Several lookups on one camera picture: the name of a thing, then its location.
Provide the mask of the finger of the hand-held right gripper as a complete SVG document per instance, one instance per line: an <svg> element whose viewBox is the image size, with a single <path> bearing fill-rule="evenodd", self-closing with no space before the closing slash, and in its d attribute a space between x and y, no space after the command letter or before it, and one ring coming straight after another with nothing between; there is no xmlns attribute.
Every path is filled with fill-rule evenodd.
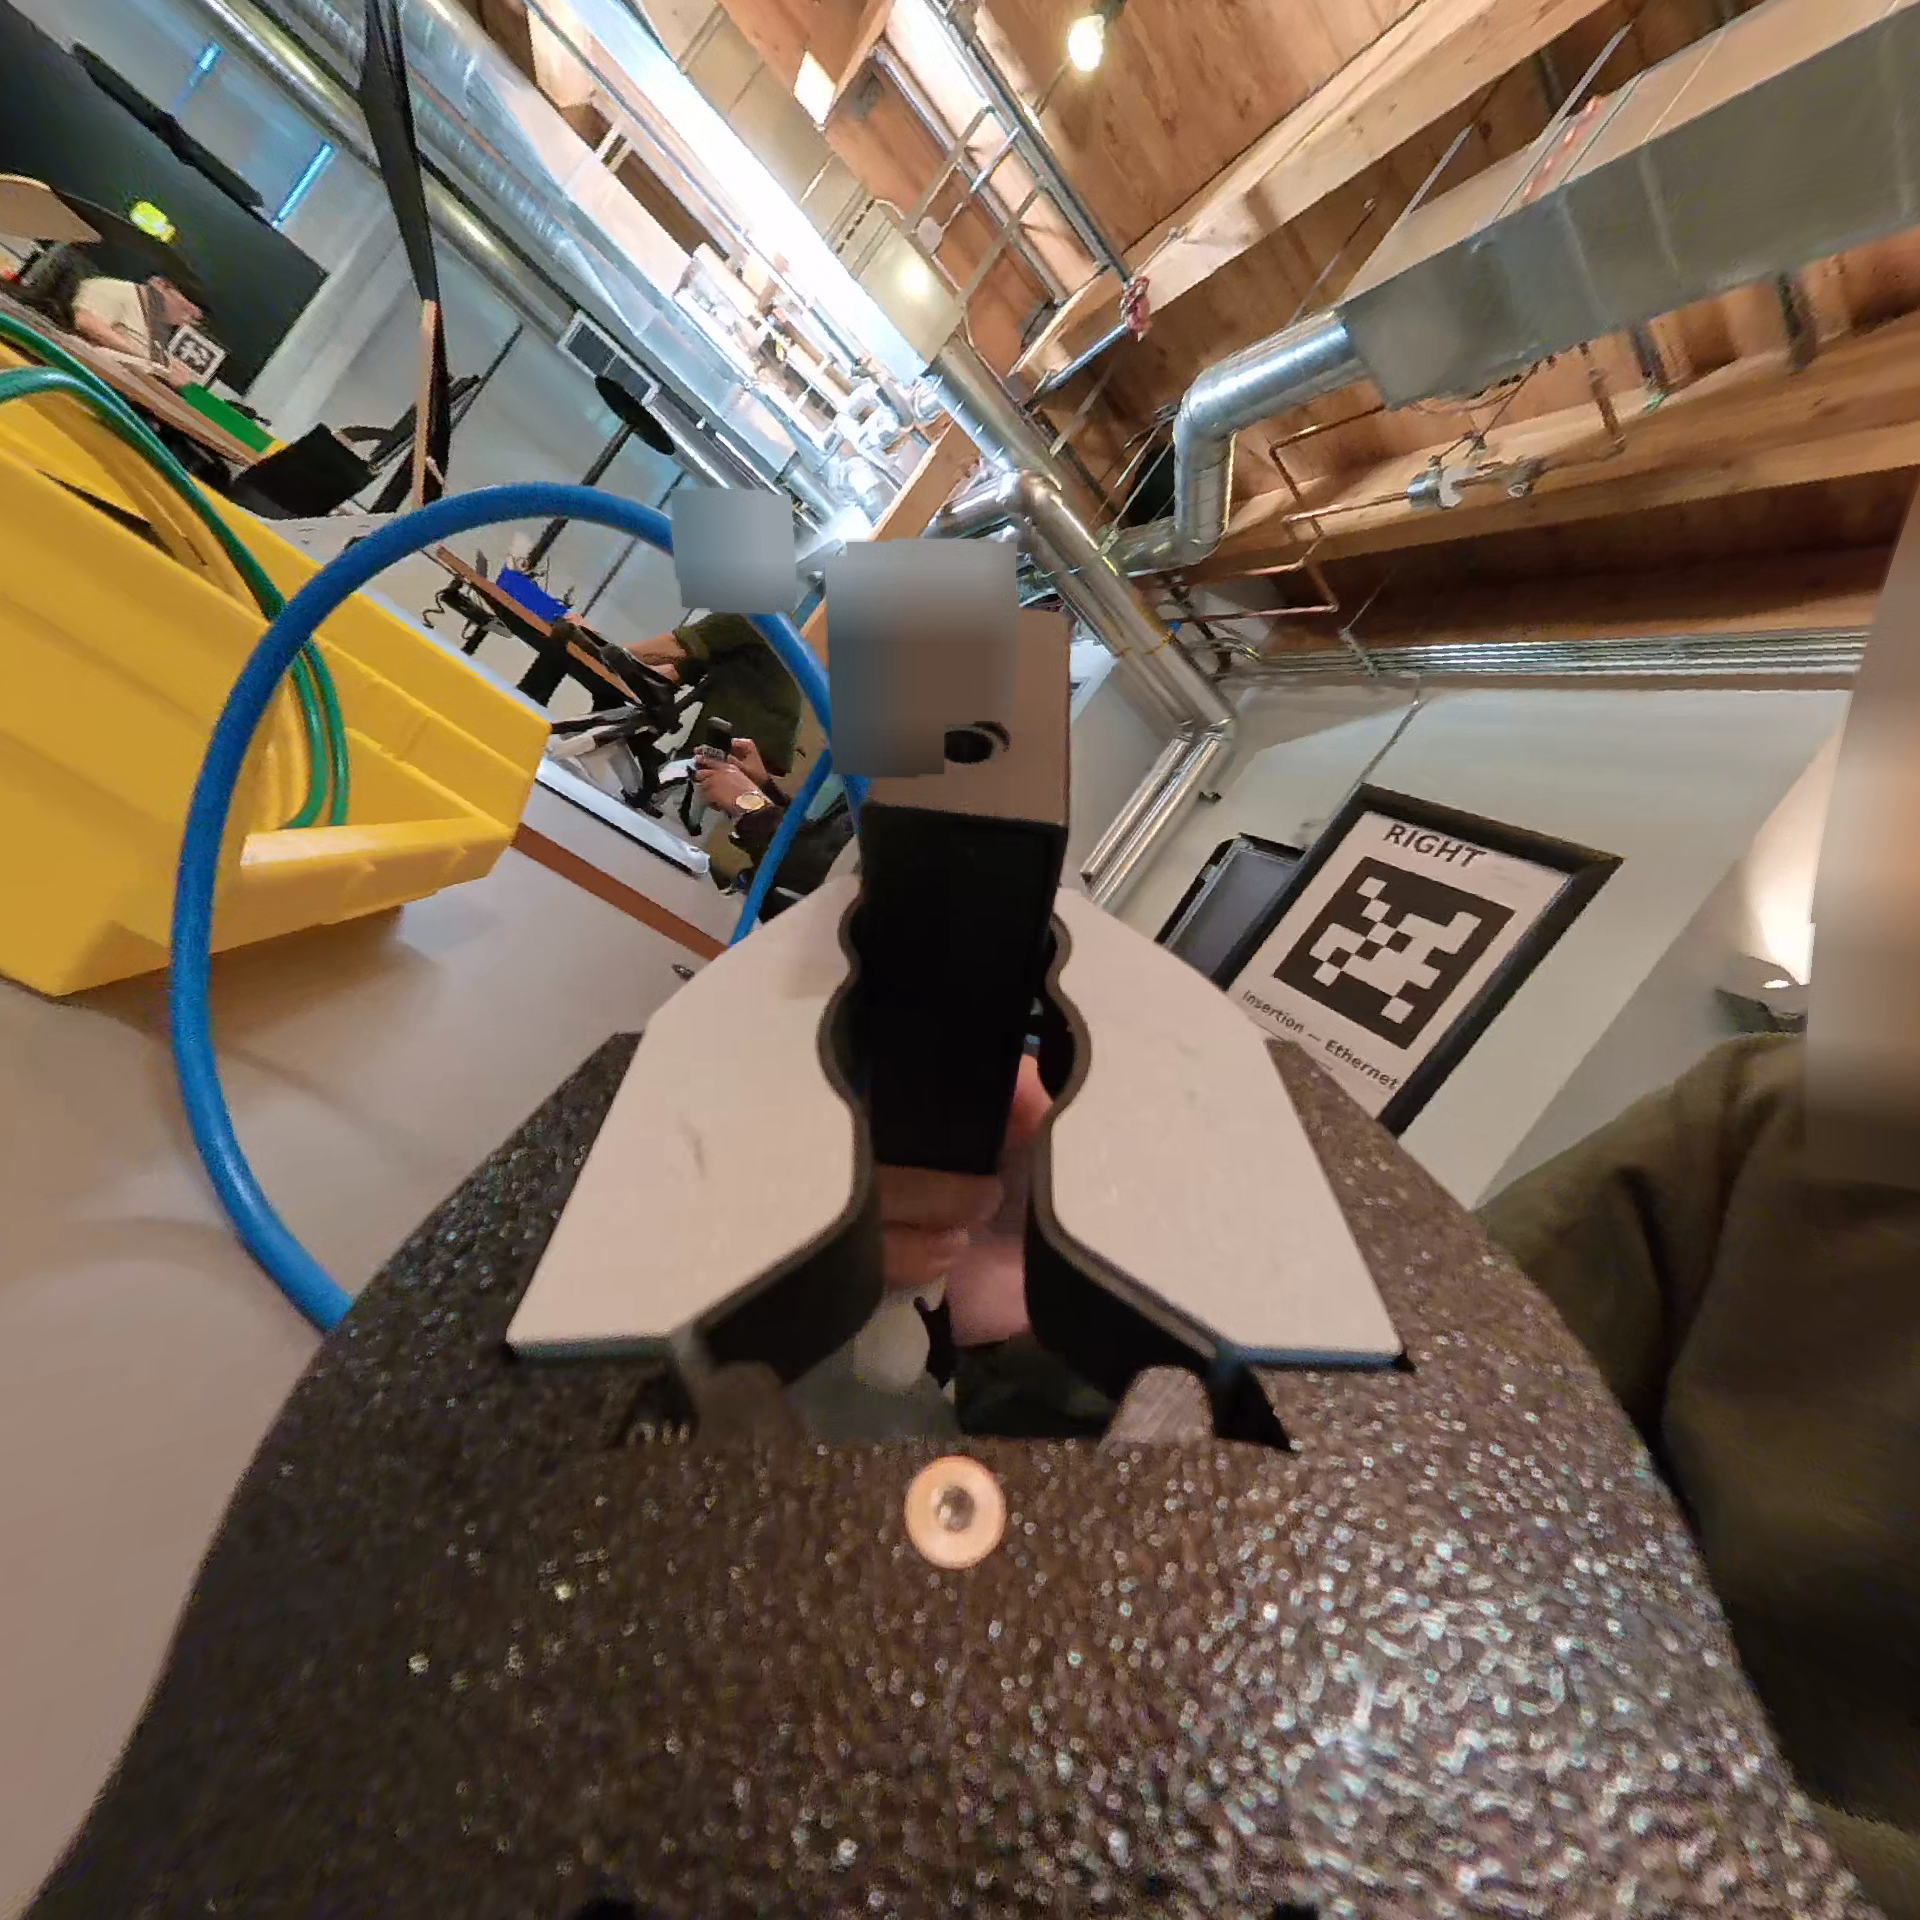
<svg viewBox="0 0 1920 1920"><path fill-rule="evenodd" d="M882 1297L854 1339L854 1378L870 1389L949 1389L954 1320L944 1281Z"/></svg>
<svg viewBox="0 0 1920 1920"><path fill-rule="evenodd" d="M919 1369L912 1380L864 1378L856 1357L829 1357L795 1380L795 1412L816 1442L949 1442L962 1436L954 1404Z"/></svg>

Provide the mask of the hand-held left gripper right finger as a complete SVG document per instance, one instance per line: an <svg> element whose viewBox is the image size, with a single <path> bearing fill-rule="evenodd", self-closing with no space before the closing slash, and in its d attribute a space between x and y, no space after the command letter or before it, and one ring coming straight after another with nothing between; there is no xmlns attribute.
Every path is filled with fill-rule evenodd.
<svg viewBox="0 0 1920 1920"><path fill-rule="evenodd" d="M1031 1142L1027 1322L1114 1402L1197 1388L1214 1436L1285 1448L1266 1374L1403 1369L1375 1270L1266 1033L1062 892L1046 1013L1064 1068Z"/></svg>

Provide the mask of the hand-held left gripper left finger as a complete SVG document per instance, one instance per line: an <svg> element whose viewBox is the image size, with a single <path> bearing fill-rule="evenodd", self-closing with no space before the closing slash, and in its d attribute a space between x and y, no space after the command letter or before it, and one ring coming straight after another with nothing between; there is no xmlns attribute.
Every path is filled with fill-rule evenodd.
<svg viewBox="0 0 1920 1920"><path fill-rule="evenodd" d="M874 1317L874 1152L833 1050L851 915L799 904L656 1011L519 1298L514 1357L792 1385Z"/></svg>

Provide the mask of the black ethernet port block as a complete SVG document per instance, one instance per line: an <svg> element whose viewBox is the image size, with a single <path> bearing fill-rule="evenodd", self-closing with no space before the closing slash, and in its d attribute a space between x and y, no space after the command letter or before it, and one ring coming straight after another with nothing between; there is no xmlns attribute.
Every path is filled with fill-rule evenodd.
<svg viewBox="0 0 1920 1920"><path fill-rule="evenodd" d="M857 802L856 1068L879 1163L995 1171L1071 825L1071 627L958 592L834 694Z"/></svg>

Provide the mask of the yellow plastic bin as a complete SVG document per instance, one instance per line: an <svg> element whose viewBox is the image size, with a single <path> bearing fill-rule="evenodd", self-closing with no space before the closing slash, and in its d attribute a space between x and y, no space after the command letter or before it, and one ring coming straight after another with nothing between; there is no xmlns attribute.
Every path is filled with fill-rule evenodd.
<svg viewBox="0 0 1920 1920"><path fill-rule="evenodd" d="M3 963L66 996L163 970L211 732L318 564L218 506L96 376L6 318ZM353 596L272 694L219 852L214 947L488 876L547 720Z"/></svg>

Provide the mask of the person's right hand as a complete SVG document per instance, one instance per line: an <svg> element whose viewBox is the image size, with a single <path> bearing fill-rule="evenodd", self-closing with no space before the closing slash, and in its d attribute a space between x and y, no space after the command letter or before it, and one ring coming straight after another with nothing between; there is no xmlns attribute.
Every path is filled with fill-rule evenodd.
<svg viewBox="0 0 1920 1920"><path fill-rule="evenodd" d="M1049 1116L1041 1061L1027 1054L995 1172L881 1166L881 1273L891 1291L941 1300L958 1349L1029 1330L1024 1216L1033 1142Z"/></svg>

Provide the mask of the dark grey crate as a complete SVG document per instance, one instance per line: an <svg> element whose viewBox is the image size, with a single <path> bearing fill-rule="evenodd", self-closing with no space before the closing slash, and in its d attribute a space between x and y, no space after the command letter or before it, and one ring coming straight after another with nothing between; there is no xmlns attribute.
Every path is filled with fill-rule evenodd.
<svg viewBox="0 0 1920 1920"><path fill-rule="evenodd" d="M1261 834L1223 840L1160 929L1158 944L1222 980L1246 932L1285 898L1304 848Z"/></svg>

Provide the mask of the silver vertical pipe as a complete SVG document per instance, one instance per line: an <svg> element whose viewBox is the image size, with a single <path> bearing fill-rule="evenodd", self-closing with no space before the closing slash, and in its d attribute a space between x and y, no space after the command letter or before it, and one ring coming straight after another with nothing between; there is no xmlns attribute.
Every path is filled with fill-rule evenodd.
<svg viewBox="0 0 1920 1920"><path fill-rule="evenodd" d="M942 506L927 536L958 540L1010 529L1066 609L1106 648L1126 685L1174 725L1142 787L1081 864L1091 898L1117 910L1162 842L1232 760L1238 716L1142 590L1099 548L1064 491L1041 433L962 328L954 328L934 356L928 384L987 474Z"/></svg>

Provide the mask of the copper pipe run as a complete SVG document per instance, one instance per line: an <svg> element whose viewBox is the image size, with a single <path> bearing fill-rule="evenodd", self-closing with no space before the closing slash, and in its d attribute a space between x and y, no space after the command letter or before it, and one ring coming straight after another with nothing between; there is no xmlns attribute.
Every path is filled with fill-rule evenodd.
<svg viewBox="0 0 1920 1920"><path fill-rule="evenodd" d="M1469 400L1424 400L1386 417L1369 446L1343 438L1346 464L1307 478L1285 515L1288 540L1318 581L1312 596L1331 600L1325 552L1333 536L1526 500L1551 466L1528 441L1534 425L1575 441L1599 436L1600 453L1615 453L1625 441L1623 406L1642 398L1627 353L1584 344Z"/></svg>

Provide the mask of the white air vent grille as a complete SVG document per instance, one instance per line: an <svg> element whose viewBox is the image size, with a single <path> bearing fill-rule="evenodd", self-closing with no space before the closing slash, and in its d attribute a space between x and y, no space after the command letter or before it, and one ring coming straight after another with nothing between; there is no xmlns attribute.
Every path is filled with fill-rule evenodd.
<svg viewBox="0 0 1920 1920"><path fill-rule="evenodd" d="M659 393L656 377L632 358L584 308L562 330L561 353L577 370L594 382L609 382L627 396L650 400Z"/></svg>

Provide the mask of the wooden poster board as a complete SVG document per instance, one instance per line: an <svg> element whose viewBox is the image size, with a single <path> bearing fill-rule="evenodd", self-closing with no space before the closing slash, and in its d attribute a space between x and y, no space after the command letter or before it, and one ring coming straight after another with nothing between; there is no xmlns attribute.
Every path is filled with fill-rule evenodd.
<svg viewBox="0 0 1920 1920"><path fill-rule="evenodd" d="M365 4L365 51L354 99L368 125L376 166L389 194L419 299L414 425L406 457L376 500L381 513L417 509L447 491L450 379L441 272L425 202L417 117L397 3Z"/></svg>

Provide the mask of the large black screen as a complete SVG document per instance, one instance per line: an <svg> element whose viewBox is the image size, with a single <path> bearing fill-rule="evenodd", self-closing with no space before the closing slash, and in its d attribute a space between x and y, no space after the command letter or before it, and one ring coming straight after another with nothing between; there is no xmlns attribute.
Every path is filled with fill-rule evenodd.
<svg viewBox="0 0 1920 1920"><path fill-rule="evenodd" d="M248 390L325 284L325 270L242 203L238 176L185 160L130 108L133 89L106 88L106 67L3 9L3 163L7 176L51 186L104 229L96 260L137 276L183 268L226 347L222 377Z"/></svg>

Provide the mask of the wall light fixture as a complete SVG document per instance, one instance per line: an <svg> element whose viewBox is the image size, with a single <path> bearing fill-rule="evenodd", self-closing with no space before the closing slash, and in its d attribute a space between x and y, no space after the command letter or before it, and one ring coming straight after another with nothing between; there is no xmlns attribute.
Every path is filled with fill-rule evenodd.
<svg viewBox="0 0 1920 1920"><path fill-rule="evenodd" d="M1809 986L1757 953L1734 953L1715 992L1736 1033L1801 1037L1809 1030Z"/></svg>

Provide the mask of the silver elbow air duct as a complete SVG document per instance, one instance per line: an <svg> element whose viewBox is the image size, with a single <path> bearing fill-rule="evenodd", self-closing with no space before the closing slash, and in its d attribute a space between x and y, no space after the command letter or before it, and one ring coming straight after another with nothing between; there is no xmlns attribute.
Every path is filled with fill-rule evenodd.
<svg viewBox="0 0 1920 1920"><path fill-rule="evenodd" d="M1111 563L1127 577L1187 569L1209 558L1232 520L1238 434L1306 410L1366 377L1344 321L1328 308L1297 321L1208 369L1174 418L1171 517L1120 536Z"/></svg>

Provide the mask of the rectangular metal duct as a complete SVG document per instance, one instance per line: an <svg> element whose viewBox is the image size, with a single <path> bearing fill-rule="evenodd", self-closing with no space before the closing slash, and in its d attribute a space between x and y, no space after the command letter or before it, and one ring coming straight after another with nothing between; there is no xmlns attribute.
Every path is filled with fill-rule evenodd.
<svg viewBox="0 0 1920 1920"><path fill-rule="evenodd" d="M1917 4L1763 4L1406 214L1338 315L1386 404L1472 396L1913 229L1917 166Z"/></svg>

